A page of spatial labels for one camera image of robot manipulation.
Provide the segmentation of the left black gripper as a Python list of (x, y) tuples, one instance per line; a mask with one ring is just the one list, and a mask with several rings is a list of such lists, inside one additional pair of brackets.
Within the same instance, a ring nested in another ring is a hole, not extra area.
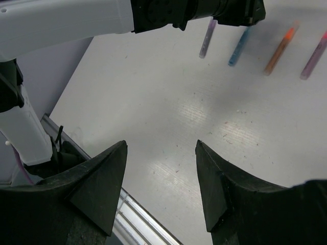
[(266, 17), (262, 0), (198, 0), (188, 1), (186, 19), (212, 17), (220, 25), (253, 26)]

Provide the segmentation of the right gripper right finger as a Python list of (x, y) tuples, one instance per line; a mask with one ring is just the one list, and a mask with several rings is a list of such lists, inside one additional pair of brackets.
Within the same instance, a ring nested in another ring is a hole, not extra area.
[(326, 244), (326, 180), (282, 187), (226, 161), (202, 141), (195, 153), (213, 244)]

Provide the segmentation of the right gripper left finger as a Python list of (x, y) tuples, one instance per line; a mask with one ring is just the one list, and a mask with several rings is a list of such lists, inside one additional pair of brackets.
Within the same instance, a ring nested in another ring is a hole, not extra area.
[(1, 189), (1, 244), (104, 244), (127, 162), (122, 140), (35, 185)]

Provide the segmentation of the purple pen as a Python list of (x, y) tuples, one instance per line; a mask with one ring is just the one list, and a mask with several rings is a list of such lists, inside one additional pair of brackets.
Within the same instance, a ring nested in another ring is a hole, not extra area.
[(211, 38), (212, 38), (212, 35), (213, 35), (216, 25), (217, 25), (217, 21), (212, 18), (208, 24), (207, 31), (206, 31), (206, 34), (205, 34), (205, 37), (204, 37), (204, 40), (203, 40), (203, 43), (202, 43), (202, 46), (201, 46), (201, 49), (199, 52), (199, 58), (201, 58), (201, 59), (204, 59), (207, 54), (207, 50), (208, 50), (208, 47), (209, 47), (209, 44), (210, 44), (210, 41), (211, 41)]

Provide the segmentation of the blue pen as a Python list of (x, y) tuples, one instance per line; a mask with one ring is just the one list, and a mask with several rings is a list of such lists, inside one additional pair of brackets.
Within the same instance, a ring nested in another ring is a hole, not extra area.
[(230, 59), (228, 61), (229, 66), (233, 67), (238, 62), (238, 60), (240, 58), (240, 55), (241, 55), (241, 53), (242, 53), (242, 51), (243, 51), (243, 49), (244, 49), (244, 47), (245, 47), (245, 45), (247, 43), (247, 40), (249, 38), (251, 30), (252, 30), (252, 27), (247, 27), (244, 30), (242, 36), (240, 37), (240, 39), (239, 39), (239, 41), (238, 41), (232, 55), (231, 55), (231, 57), (230, 57)]

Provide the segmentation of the orange pen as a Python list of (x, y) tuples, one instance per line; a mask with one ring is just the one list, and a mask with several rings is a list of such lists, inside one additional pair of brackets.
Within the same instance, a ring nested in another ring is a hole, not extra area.
[(296, 21), (294, 24), (289, 28), (289, 30), (286, 32), (286, 34), (283, 36), (281, 42), (279, 43), (278, 47), (276, 48), (274, 54), (270, 58), (268, 64), (266, 65), (264, 69), (264, 74), (269, 76), (275, 66), (277, 65), (279, 59), (281, 58), (282, 54), (284, 53), (285, 49), (293, 39), (294, 35), (296, 34), (297, 30), (299, 28), (299, 22)]

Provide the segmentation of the pink pen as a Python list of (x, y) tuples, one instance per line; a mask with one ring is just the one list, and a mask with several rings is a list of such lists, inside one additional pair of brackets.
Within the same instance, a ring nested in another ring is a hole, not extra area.
[(307, 80), (310, 77), (314, 68), (316, 67), (317, 63), (319, 62), (321, 56), (323, 55), (325, 49), (326, 49), (326, 32), (323, 34), (321, 40), (317, 44), (311, 57), (309, 58), (305, 67), (303, 68), (303, 70), (300, 74), (300, 78), (302, 80)]

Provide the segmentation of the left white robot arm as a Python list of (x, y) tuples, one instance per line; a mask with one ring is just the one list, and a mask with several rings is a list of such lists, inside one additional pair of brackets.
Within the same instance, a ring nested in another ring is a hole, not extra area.
[(16, 59), (25, 53), (105, 34), (142, 33), (212, 17), (253, 26), (263, 1), (1, 1), (1, 133), (28, 165), (51, 161), (53, 144), (32, 108)]

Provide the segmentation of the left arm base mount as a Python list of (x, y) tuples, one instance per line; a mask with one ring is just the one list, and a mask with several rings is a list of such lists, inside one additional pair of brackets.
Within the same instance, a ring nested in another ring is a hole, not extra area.
[(53, 150), (50, 161), (32, 166), (23, 164), (28, 173), (45, 179), (86, 161), (86, 158), (69, 141), (62, 140), (62, 132), (63, 126), (60, 126), (56, 139), (50, 137)]

